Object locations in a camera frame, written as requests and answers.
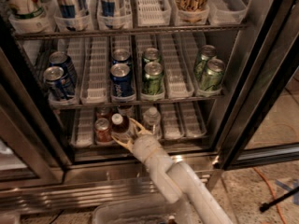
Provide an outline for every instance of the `black cable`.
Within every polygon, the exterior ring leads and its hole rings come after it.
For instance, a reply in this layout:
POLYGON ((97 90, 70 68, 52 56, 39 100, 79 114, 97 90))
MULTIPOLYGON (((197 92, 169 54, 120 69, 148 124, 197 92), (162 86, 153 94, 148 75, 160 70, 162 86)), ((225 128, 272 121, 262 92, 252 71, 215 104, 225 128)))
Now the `black cable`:
POLYGON ((57 220, 58 217, 59 217, 63 212, 64 212, 64 210, 61 210, 61 211, 57 214, 57 216, 56 216, 51 222, 49 222, 49 224, 53 224, 54 221, 57 220))
POLYGON ((287 199, 288 197, 292 196, 293 194, 295 194, 298 191, 299 191, 299 186, 297 188, 289 191, 288 193, 284 194, 280 198, 275 199, 271 203, 263 203, 260 207, 260 211, 263 213, 264 211, 268 210, 271 206, 273 206, 277 203, 280 203, 281 201, 287 199))

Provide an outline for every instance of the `cable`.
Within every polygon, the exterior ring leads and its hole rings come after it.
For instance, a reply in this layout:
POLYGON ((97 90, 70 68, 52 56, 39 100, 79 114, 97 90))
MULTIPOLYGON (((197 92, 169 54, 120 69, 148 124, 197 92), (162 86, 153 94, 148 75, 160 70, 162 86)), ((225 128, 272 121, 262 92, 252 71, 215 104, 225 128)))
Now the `cable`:
POLYGON ((49 222, 49 224, 54 223, 54 221, 57 220, 57 218, 63 213, 63 211, 64 211, 64 210, 61 210, 61 211, 57 214, 57 216, 56 216, 51 222, 49 222))
MULTIPOLYGON (((276 194, 275 192, 273 191, 272 187, 271 187, 271 184, 269 183, 269 181, 267 180, 267 178, 255 167, 253 167, 253 170, 263 179, 263 181, 266 183, 266 185, 268 186, 271 194, 272 194, 272 197, 273 199, 276 199, 276 194)), ((280 206, 278 204, 276 204, 276 207, 277 207, 277 210, 278 210, 278 214, 280 216, 280 219, 282 220, 283 224, 287 224, 284 216, 282 215, 282 212, 281 212, 281 209, 280 209, 280 206)))

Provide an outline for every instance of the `glass door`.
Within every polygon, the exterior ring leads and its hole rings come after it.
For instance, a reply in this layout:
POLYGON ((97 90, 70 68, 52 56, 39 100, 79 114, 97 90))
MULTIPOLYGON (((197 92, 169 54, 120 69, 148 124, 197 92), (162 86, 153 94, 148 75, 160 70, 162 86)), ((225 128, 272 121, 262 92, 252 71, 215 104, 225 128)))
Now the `glass door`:
POLYGON ((299 157, 299 6, 296 0, 289 1, 293 1, 289 16, 265 54, 249 95, 223 142, 220 163, 224 169, 299 157))

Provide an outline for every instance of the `blue can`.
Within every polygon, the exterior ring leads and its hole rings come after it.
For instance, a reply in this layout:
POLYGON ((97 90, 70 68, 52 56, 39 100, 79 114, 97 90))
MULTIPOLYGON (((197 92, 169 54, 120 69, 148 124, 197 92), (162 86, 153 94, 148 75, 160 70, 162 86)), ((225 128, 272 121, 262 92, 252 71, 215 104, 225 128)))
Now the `blue can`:
POLYGON ((61 51, 55 51, 49 57, 49 66, 60 66, 68 74, 73 86, 77 84, 77 72, 70 56, 61 51))
POLYGON ((69 100, 75 97, 75 86, 73 86, 69 75, 62 67, 47 68, 44 72, 44 79, 57 101, 69 100))
POLYGON ((132 74, 127 64, 116 63, 112 65, 110 78, 113 83, 113 96, 128 97, 134 94, 132 89, 132 74))
POLYGON ((126 63, 130 69, 133 67, 132 57, 127 49, 115 49, 112 53, 112 64, 126 63))

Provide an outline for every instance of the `bottle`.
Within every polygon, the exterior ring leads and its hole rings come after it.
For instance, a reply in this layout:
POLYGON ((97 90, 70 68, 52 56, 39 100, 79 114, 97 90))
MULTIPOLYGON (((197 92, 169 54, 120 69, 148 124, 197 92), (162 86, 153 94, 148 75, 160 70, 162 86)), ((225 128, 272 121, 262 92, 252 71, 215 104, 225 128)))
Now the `bottle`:
POLYGON ((201 50, 197 53, 193 69, 197 82, 200 81, 200 78, 204 72, 207 62, 214 58, 216 58, 216 49, 215 47, 210 45, 204 45, 201 48, 201 50))
POLYGON ((136 140, 136 128, 127 116, 114 114, 112 116, 112 135, 123 143, 136 140))
POLYGON ((168 224, 177 224, 177 222, 175 221, 175 217, 174 216, 169 216, 169 218, 168 218, 168 224))
POLYGON ((151 131, 152 134, 157 137, 157 139, 162 137, 160 122, 161 115, 156 107, 150 107, 146 112, 144 112, 143 126, 148 131, 151 131))

